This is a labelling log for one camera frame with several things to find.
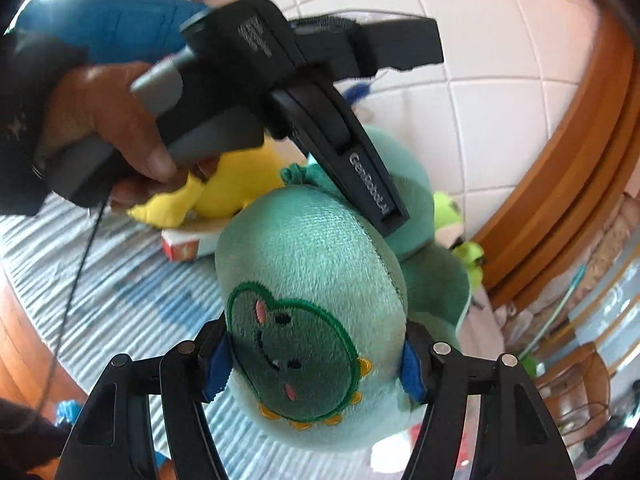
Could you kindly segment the black left sleeve forearm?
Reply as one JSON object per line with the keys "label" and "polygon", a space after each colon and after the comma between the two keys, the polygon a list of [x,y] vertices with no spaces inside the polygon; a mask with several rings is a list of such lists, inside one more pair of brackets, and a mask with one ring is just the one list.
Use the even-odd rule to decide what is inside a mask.
{"label": "black left sleeve forearm", "polygon": [[61,78],[86,52],[39,32],[1,37],[1,212],[33,216],[49,191],[34,170],[44,111]]}

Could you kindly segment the person's left hand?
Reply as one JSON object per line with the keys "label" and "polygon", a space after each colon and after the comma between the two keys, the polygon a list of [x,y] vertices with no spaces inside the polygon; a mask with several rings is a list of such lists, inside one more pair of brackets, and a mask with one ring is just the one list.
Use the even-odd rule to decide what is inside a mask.
{"label": "person's left hand", "polygon": [[136,172],[112,186],[113,208],[126,210],[185,186],[189,171],[171,159],[154,118],[130,92],[131,84],[149,68],[132,62],[80,66],[65,74],[47,102],[37,167],[43,168],[64,146],[96,133]]}

